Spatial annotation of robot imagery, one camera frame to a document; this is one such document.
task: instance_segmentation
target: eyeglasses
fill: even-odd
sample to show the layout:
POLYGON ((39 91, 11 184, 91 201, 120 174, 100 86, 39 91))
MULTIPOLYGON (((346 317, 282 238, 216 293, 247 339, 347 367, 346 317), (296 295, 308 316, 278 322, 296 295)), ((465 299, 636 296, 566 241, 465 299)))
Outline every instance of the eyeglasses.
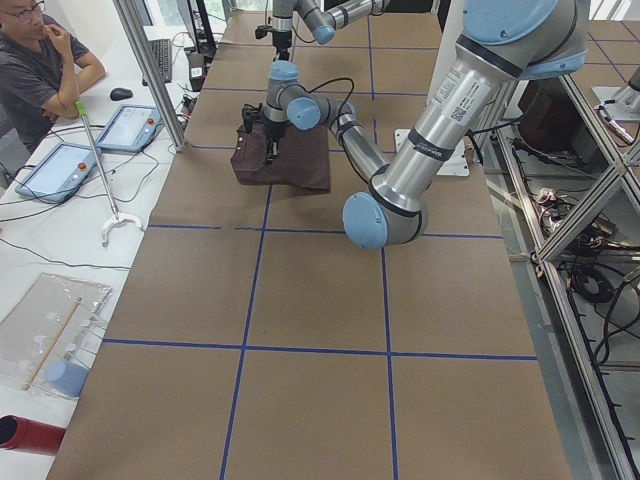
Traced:
POLYGON ((11 15, 12 17, 16 17, 21 22, 31 23, 31 21, 33 20, 33 16, 36 13, 39 13, 40 15, 42 15, 42 12, 44 12, 44 0, 41 0, 40 2, 36 2, 36 4, 33 7, 27 8, 26 10, 23 10, 20 13, 7 13, 7 12, 3 12, 3 13, 6 13, 7 15, 11 15))

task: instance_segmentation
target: brown cloth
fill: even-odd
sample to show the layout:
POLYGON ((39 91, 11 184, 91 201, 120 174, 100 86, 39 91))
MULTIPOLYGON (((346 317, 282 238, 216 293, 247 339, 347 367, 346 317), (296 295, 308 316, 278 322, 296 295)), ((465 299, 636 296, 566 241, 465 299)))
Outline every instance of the brown cloth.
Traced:
POLYGON ((280 140, 280 157, 265 165, 266 137, 262 124, 253 123, 251 133, 238 128, 238 143, 231 166, 243 185, 294 185, 318 193, 331 191, 329 141, 324 127, 301 131, 287 127, 280 140))

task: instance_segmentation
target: keyboard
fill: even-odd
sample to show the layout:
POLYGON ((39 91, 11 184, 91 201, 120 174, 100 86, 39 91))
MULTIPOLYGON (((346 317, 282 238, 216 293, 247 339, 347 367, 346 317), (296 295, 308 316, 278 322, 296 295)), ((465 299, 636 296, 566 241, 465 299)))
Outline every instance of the keyboard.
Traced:
MULTIPOLYGON (((171 82, 171 40, 168 38, 160 38, 157 40, 148 40, 149 47, 153 53, 158 67, 160 68, 160 74, 164 83, 171 82)), ((147 81, 143 78, 142 84, 147 85, 147 81)))

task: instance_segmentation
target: black cable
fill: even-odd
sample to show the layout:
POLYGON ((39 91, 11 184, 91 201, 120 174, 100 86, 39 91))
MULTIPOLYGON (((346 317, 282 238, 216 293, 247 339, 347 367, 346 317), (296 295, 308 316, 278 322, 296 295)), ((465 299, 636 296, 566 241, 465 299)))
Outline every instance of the black cable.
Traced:
MULTIPOLYGON (((104 128, 104 125, 89 125, 89 126, 91 128, 104 128)), ((59 133, 70 132, 71 130, 83 130, 84 131, 84 125, 76 125, 75 127, 65 127, 65 128, 59 128, 57 130, 49 130, 49 132, 45 135, 45 137, 50 137, 51 135, 56 135, 57 136, 59 133)))
POLYGON ((302 43, 316 43, 316 39, 314 38, 313 40, 305 40, 304 38, 302 38, 299 34, 298 31, 296 30, 296 27, 294 27, 293 25, 291 25, 291 29, 293 30, 293 33, 295 33, 296 38, 298 40, 300 40, 302 43))
POLYGON ((113 270, 131 270, 130 267, 125 267, 125 266, 122 266, 122 265, 94 265, 92 263, 77 263, 76 264, 76 263, 63 262, 62 260, 51 260, 50 258, 47 258, 44 255, 40 255, 39 253, 34 252, 30 248, 21 247, 20 245, 15 245, 15 244, 13 244, 11 242, 8 242, 4 238, 0 238, 0 242, 6 243, 10 247, 17 248, 18 250, 25 250, 25 251, 35 255, 36 257, 41 258, 45 262, 52 263, 52 264, 55 264, 55 265, 64 265, 66 267, 71 267, 71 268, 91 267, 91 268, 109 268, 109 269, 113 269, 113 270))
POLYGON ((342 150, 344 151, 345 155, 347 156, 347 160, 349 160, 349 164, 351 165, 351 168, 353 169, 354 172, 356 172, 356 174, 358 175, 358 177, 360 177, 360 179, 365 182, 365 183, 369 183, 369 180, 364 178, 362 176, 362 174, 358 171, 358 169, 355 166, 355 162, 353 161, 353 157, 351 156, 351 153, 349 152, 349 149, 345 146, 343 140, 342 140, 342 135, 340 135, 340 116, 341 116, 341 112, 342 109, 344 108, 344 106, 347 104, 347 102, 349 101, 349 98, 351 97, 351 95, 353 94, 355 88, 356 88, 356 84, 353 81, 352 78, 350 77, 338 77, 338 78, 333 78, 331 80, 327 80, 326 82, 322 82, 320 85, 316 85, 315 87, 313 87, 311 90, 309 90, 307 93, 313 93, 319 89, 321 89, 324 86, 327 86, 331 83, 335 83, 335 82, 340 82, 340 81, 347 81, 350 83, 350 88, 349 88, 349 92, 347 93, 347 95, 344 97, 344 99, 342 100, 342 102, 340 103, 340 107, 338 107, 338 113, 336 115, 336 119, 334 120, 337 123, 337 132, 338 132, 338 144, 340 145, 340 148, 342 148, 342 150))
POLYGON ((220 20, 221 22, 227 23, 227 21, 222 17, 218 17, 218 16, 212 15, 210 13, 207 13, 207 16, 209 16, 211 18, 215 18, 216 20, 220 20))
POLYGON ((64 142, 64 139, 60 135, 58 135, 58 132, 54 132, 53 130, 51 130, 51 133, 56 137, 58 137, 58 140, 60 140, 61 142, 64 142))
POLYGON ((483 128, 482 130, 469 130, 469 132, 471 135, 478 135, 479 133, 493 132, 495 130, 500 130, 501 128, 509 127, 511 125, 516 125, 517 123, 520 123, 522 121, 523 117, 524 117, 524 114, 508 122, 501 123, 500 125, 496 125, 495 127, 483 128))
MULTIPOLYGON (((2 166, 2 168, 4 169, 4 171, 5 171, 6 175, 7 175, 7 176, 9 176, 9 178, 11 178, 11 177, 12 177, 12 175, 9 173, 9 170, 7 170, 7 167, 5 167, 5 166, 4 166, 4 164, 2 164, 2 162, 0 162, 0 166, 2 166)), ((32 196, 33 198, 27 198, 27 199, 24 199, 24 200, 18 200, 18 201, 14 201, 14 202, 0 203, 0 205, 11 205, 11 204, 15 204, 15 203, 30 202, 31 200, 38 200, 39 202, 46 203, 46 204, 49 204, 49 205, 50 205, 50 204, 52 204, 52 203, 63 204, 63 203, 65 203, 65 202, 67 202, 67 201, 71 198, 71 196, 69 196, 69 197, 65 198, 65 199, 64 199, 64 200, 62 200, 61 202, 57 202, 57 201, 56 201, 56 202, 50 202, 50 201, 48 201, 48 200, 47 200, 47 198, 48 198, 48 197, 51 197, 51 196, 54 196, 54 195, 59 195, 60 193, 72 193, 72 192, 74 192, 75 190, 77 190, 77 188, 76 188, 76 187, 73 187, 73 188, 69 188, 69 189, 67 189, 67 190, 59 190, 59 191, 57 191, 57 192, 53 192, 53 193, 46 193, 46 194, 44 194, 44 195, 38 195, 38 194, 37 194, 37 193, 35 193, 33 190, 31 190, 31 187, 29 187, 29 186, 28 186, 27 184, 25 184, 25 183, 22 183, 20 180, 18 180, 18 179, 16 178, 16 176, 13 176, 13 178, 12 178, 12 180, 11 180, 11 181, 12 181, 12 182, 16 182, 16 183, 17 183, 17 184, 19 184, 21 187, 24 187, 24 188, 26 188, 27 190, 29 190, 29 192, 31 193, 31 196, 32 196)))
POLYGON ((613 285, 593 264, 585 263, 572 268, 569 272, 569 284, 578 295, 594 305, 594 310, 597 304, 607 303, 613 299, 613 285), (598 288, 597 291, 591 288, 593 282, 598 288))
POLYGON ((582 190, 568 190, 566 188, 559 188, 558 190, 556 190, 557 192, 567 192, 567 193, 584 193, 584 192, 588 192, 589 190, 591 190, 591 187, 589 188, 584 188, 582 190))
POLYGON ((522 164, 522 160, 520 159, 520 156, 518 155, 518 152, 516 151, 515 147, 513 147, 513 146, 511 146, 511 153, 513 154, 513 158, 516 161, 516 165, 518 166, 518 170, 520 171, 520 176, 524 180, 524 188, 525 188, 525 190, 529 194, 529 197, 535 198, 535 194, 531 191, 531 187, 529 186, 529 181, 527 180, 527 175, 526 175, 526 172, 524 171, 524 166, 522 164))
POLYGON ((633 318, 633 320, 628 322, 626 325, 618 328, 617 330, 614 330, 611 332, 609 331, 609 324, 611 323, 613 311, 615 310, 615 307, 618 304, 618 300, 620 299, 620 295, 622 294, 624 287, 626 287, 629 284, 630 282, 624 279, 622 280, 622 282, 620 283, 620 286, 618 286, 618 288, 616 289, 615 296, 613 297, 613 300, 609 305, 609 309, 607 310, 607 314, 604 319, 604 325, 602 326, 602 340, 600 340, 595 350, 593 351, 594 358, 596 359, 596 362, 598 365, 604 365, 607 362, 607 360, 609 360, 609 355, 611 354, 611 347, 609 345, 609 340, 611 339, 611 337, 614 335, 617 335, 618 333, 626 331, 627 329, 635 325, 638 322, 638 320, 640 320, 640 310, 639 310, 636 316, 633 318), (604 355, 600 360, 598 360, 598 354, 600 353, 600 350, 603 347, 604 347, 604 355))
POLYGON ((9 169, 4 166, 4 163, 0 162, 0 167, 2 167, 2 169, 4 170, 4 177, 5 177, 5 180, 7 180, 7 183, 10 184, 16 179, 15 175, 11 175, 11 172, 9 172, 9 169))
POLYGON ((467 137, 469 138, 469 140, 471 140, 471 145, 473 145, 473 150, 476 152, 476 155, 478 155, 478 161, 480 162, 480 165, 484 165, 484 157, 482 156, 482 152, 480 151, 478 142, 476 142, 476 139, 474 138, 473 135, 467 135, 467 137))
MULTIPOLYGON (((160 166, 160 162, 158 161, 157 158, 149 155, 147 152, 145 152, 144 150, 140 151, 141 154, 149 157, 151 160, 153 160, 155 162, 155 165, 151 168, 151 170, 149 170, 141 179, 140 182, 138 183, 138 188, 136 188, 136 191, 134 192, 133 196, 129 199, 123 200, 121 198, 117 198, 117 197, 113 197, 114 200, 117 200, 120 203, 130 203, 133 200, 136 199, 136 197, 138 196, 138 194, 140 193, 140 189, 142 188, 142 185, 144 184, 144 181, 149 178, 149 176, 160 166)), ((137 157, 138 154, 133 155, 131 158, 129 158, 127 161, 121 163, 120 165, 114 167, 111 171, 115 172, 117 168, 122 167, 123 165, 125 165, 126 163, 130 162, 133 158, 137 157)), ((99 198, 99 197, 106 197, 107 194, 106 193, 99 193, 97 195, 89 195, 89 196, 83 196, 83 195, 76 195, 77 198, 82 198, 83 200, 91 200, 93 198, 99 198)))
POLYGON ((24 220, 25 218, 36 217, 36 216, 41 215, 43 213, 49 212, 49 211, 53 210, 54 208, 58 208, 60 205, 62 205, 62 204, 61 203, 56 203, 56 204, 50 206, 49 208, 45 208, 44 210, 41 210, 40 212, 30 213, 29 215, 22 215, 21 217, 0 218, 0 223, 13 222, 15 220, 24 220))

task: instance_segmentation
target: cable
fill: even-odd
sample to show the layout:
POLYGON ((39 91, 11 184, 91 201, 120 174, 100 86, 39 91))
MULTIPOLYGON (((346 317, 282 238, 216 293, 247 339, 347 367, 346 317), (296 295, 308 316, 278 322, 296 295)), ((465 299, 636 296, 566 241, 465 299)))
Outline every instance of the cable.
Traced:
MULTIPOLYGON (((151 170, 149 170, 141 179, 140 182, 138 183, 138 188, 136 188, 136 191, 134 192, 133 196, 129 199, 123 200, 121 198, 117 198, 117 197, 113 197, 115 200, 117 200, 120 203, 130 203, 133 200, 136 199, 136 197, 138 196, 138 194, 140 193, 140 189, 142 188, 142 185, 144 184, 144 181, 149 178, 149 176, 151 176, 151 174, 160 166, 160 162, 158 161, 157 158, 149 155, 147 152, 145 152, 144 150, 142 150, 140 152, 141 154, 145 155, 146 157, 149 157, 150 159, 152 159, 155 162, 155 165, 151 168, 151 170)), ((121 166, 123 166, 124 164, 130 162, 133 158, 135 158, 136 156, 138 156, 138 154, 132 156, 131 158, 129 158, 126 162, 121 163, 120 165, 118 165, 117 167, 113 168, 112 171, 115 172, 116 168, 120 168, 121 166)), ((105 197, 106 193, 99 193, 97 195, 90 195, 90 196, 82 196, 82 195, 76 195, 76 197, 78 198, 82 198, 84 200, 91 200, 93 198, 99 198, 99 197, 105 197)))
POLYGON ((622 294, 624 287, 626 287, 629 284, 630 284, 629 281, 625 279, 622 280, 622 282, 620 283, 620 286, 618 286, 618 288, 616 289, 615 295, 613 297, 613 301, 611 302, 611 305, 609 305, 609 309, 607 310, 607 314, 604 319, 604 325, 602 326, 602 340, 600 340, 595 350, 593 351, 593 356, 596 359, 597 365, 604 365, 607 362, 607 360, 609 360, 609 355, 611 354, 611 347, 609 345, 609 340, 611 339, 611 337, 614 335, 617 335, 618 333, 626 331, 627 329, 635 325, 638 322, 638 320, 640 320, 640 310, 639 310, 636 316, 633 318, 633 320, 628 322, 626 325, 614 331, 611 331, 611 332, 609 331, 609 324, 611 323, 611 317, 613 316, 613 311, 615 310, 615 307, 618 304, 618 300, 620 299, 620 295, 622 294), (598 354, 600 353, 600 350, 603 347, 604 347, 604 355, 600 360, 597 360, 598 354))
POLYGON ((520 123, 522 121, 523 117, 524 117, 524 113, 520 115, 518 118, 514 118, 513 120, 510 120, 505 123, 501 123, 500 125, 496 125, 495 127, 483 128, 482 130, 469 130, 469 133, 471 133, 471 135, 478 135, 479 133, 493 132, 501 128, 509 127, 511 125, 516 125, 517 123, 520 123))
POLYGON ((6 243, 10 247, 17 248, 18 250, 25 250, 25 251, 35 255, 36 257, 41 258, 45 262, 52 263, 52 264, 55 264, 55 265, 64 265, 66 267, 71 267, 71 268, 91 267, 91 268, 109 268, 109 269, 113 269, 113 270, 131 270, 130 267, 125 267, 125 266, 122 266, 122 265, 94 265, 92 263, 67 263, 67 262, 63 262, 62 260, 52 260, 50 258, 45 257, 44 255, 40 255, 39 253, 34 252, 30 248, 21 247, 20 245, 15 245, 15 244, 5 240, 4 238, 0 238, 0 242, 6 243))
POLYGON ((579 162, 574 162, 573 165, 568 165, 560 161, 560 160, 569 160, 570 157, 568 155, 552 155, 552 154, 542 152, 540 150, 533 148, 531 145, 525 142, 522 138, 518 138, 518 137, 510 138, 509 141, 518 150, 522 150, 528 153, 529 155, 536 157, 538 160, 540 160, 543 163, 550 164, 550 165, 557 165, 559 167, 566 168, 568 170, 571 170, 572 172, 591 178, 593 180, 597 179, 594 175, 591 175, 587 172, 584 172, 583 170, 580 170, 580 167, 583 167, 584 165, 579 162))
MULTIPOLYGON (((212 15, 212 14, 210 14, 210 13, 207 13, 207 16, 209 16, 209 17, 211 17, 211 18, 215 18, 216 20, 220 20, 221 22, 227 23, 227 20, 225 20, 225 19, 224 19, 224 18, 222 18, 222 17, 218 17, 218 16, 216 16, 216 15, 212 15)), ((222 33, 217 33, 217 32, 212 32, 212 33, 215 33, 216 35, 222 35, 222 33)))
POLYGON ((296 34, 296 38, 298 40, 300 40, 302 43, 316 43, 316 39, 314 38, 313 40, 305 40, 304 38, 302 38, 299 34, 298 31, 296 30, 296 27, 294 27, 293 25, 291 25, 291 29, 293 30, 293 33, 296 34))
POLYGON ((524 188, 527 191, 527 194, 529 194, 529 197, 535 198, 535 195, 531 191, 531 187, 529 186, 530 179, 527 177, 527 174, 524 171, 524 166, 522 164, 522 160, 520 159, 520 156, 518 155, 518 152, 516 151, 515 147, 513 147, 513 146, 511 146, 511 154, 513 155, 513 158, 516 161, 516 165, 518 166, 518 170, 520 171, 520 176, 522 177, 522 180, 524 181, 524 188))
POLYGON ((593 303, 607 303, 613 299, 614 288, 609 279, 591 264, 583 264, 571 269, 570 286, 582 298, 593 303), (597 292, 592 290, 593 282, 597 292))
POLYGON ((46 212, 48 212, 50 210, 53 210, 54 208, 58 208, 60 205, 62 205, 62 204, 61 203, 56 203, 55 205, 52 205, 49 208, 45 208, 44 210, 41 210, 40 212, 30 213, 29 215, 22 215, 21 217, 0 218, 0 223, 13 222, 15 220, 24 220, 25 218, 36 217, 36 216, 41 215, 43 213, 46 213, 46 212))
MULTIPOLYGON (((356 88, 356 83, 350 77, 337 77, 337 78, 332 78, 331 80, 327 80, 326 82, 322 82, 321 84, 316 85, 311 90, 307 91, 307 93, 313 93, 313 92, 315 92, 315 91, 317 91, 317 90, 321 89, 322 87, 325 87, 325 86, 327 86, 329 84, 336 83, 336 82, 343 82, 343 81, 349 82, 350 83, 350 87, 349 87, 349 92, 347 93, 347 95, 342 100, 342 103, 340 103, 340 107, 338 107, 338 113, 337 113, 336 118, 334 120, 334 122, 336 122, 336 124, 337 124, 337 132, 338 133, 340 132, 340 116, 341 116, 342 109, 344 108, 344 106, 349 101, 349 98, 351 98, 351 95, 353 94, 353 92, 354 92, 354 90, 356 88)), ((362 174, 356 168, 355 162, 353 161, 353 157, 351 156, 351 153, 349 152, 349 149, 345 146, 345 144, 344 144, 344 142, 342 140, 342 135, 338 135, 337 138, 338 138, 338 144, 340 145, 340 148, 342 148, 342 150, 344 150, 344 153, 347 155, 347 160, 349 160, 349 164, 351 165, 351 168, 353 169, 353 171, 356 172, 358 177, 360 177, 360 179, 362 179, 363 182, 368 183, 368 179, 364 178, 362 176, 362 174)))
POLYGON ((480 151, 480 147, 478 146, 478 142, 476 142, 475 137, 473 135, 467 135, 467 138, 471 140, 471 145, 473 145, 473 150, 476 152, 476 155, 478 155, 480 165, 484 165, 484 157, 482 156, 482 152, 480 151))
POLYGON ((54 132, 53 130, 51 130, 51 133, 56 137, 58 137, 58 140, 60 140, 61 142, 64 142, 63 138, 60 135, 58 135, 58 132, 54 132))
MULTIPOLYGON (((2 166, 2 168, 4 169, 5 174, 6 174, 9 178, 11 178, 11 174, 9 173, 9 170, 7 170, 7 167, 5 167, 5 166, 4 166, 4 164, 2 164, 1 162, 0 162, 0 166, 2 166)), ((73 195, 70 195, 69 197, 65 198, 65 199, 64 199, 64 200, 62 200, 61 202, 58 202, 58 201, 50 202, 50 201, 47 201, 47 198, 48 198, 48 197, 51 197, 51 196, 54 196, 54 195, 59 195, 59 194, 61 194, 61 193, 73 193, 74 191, 76 191, 76 190, 79 188, 79 187, 73 187, 73 188, 69 188, 69 189, 67 189, 67 190, 59 190, 59 191, 56 191, 56 192, 53 192, 53 193, 46 193, 46 194, 44 194, 44 195, 38 195, 37 193, 35 193, 35 192, 31 189, 31 187, 29 187, 29 185, 27 185, 27 184, 25 184, 25 183, 22 183, 22 182, 21 182, 20 180, 18 180, 15 176, 13 177, 12 182, 16 182, 16 183, 17 183, 17 184, 19 184, 21 187, 24 187, 24 188, 26 188, 27 190, 29 190, 29 192, 31 193, 31 196, 32 196, 33 198, 27 198, 27 199, 25 199, 25 200, 19 200, 19 201, 14 201, 14 202, 2 203, 2 204, 0 204, 0 205, 11 205, 11 204, 14 204, 14 203, 29 202, 29 201, 31 201, 31 200, 38 200, 39 202, 46 203, 46 204, 52 204, 52 203, 63 204, 63 203, 65 203, 65 202, 67 202, 67 201, 68 201, 68 200, 69 200, 73 195)))
MULTIPOLYGON (((104 125, 90 125, 91 128, 104 128, 104 125)), ((82 130, 84 131, 84 125, 76 125, 75 127, 65 127, 59 128, 57 130, 49 130, 49 132, 45 135, 46 137, 50 137, 51 135, 58 135, 59 133, 69 132, 71 130, 82 130)))
POLYGON ((180 45, 178 45, 176 43, 176 38, 178 38, 178 35, 189 35, 189 32, 178 32, 171 39, 171 45, 173 45, 174 47, 177 47, 177 48, 182 48, 182 47, 184 47, 184 40, 182 41, 182 43, 180 45))

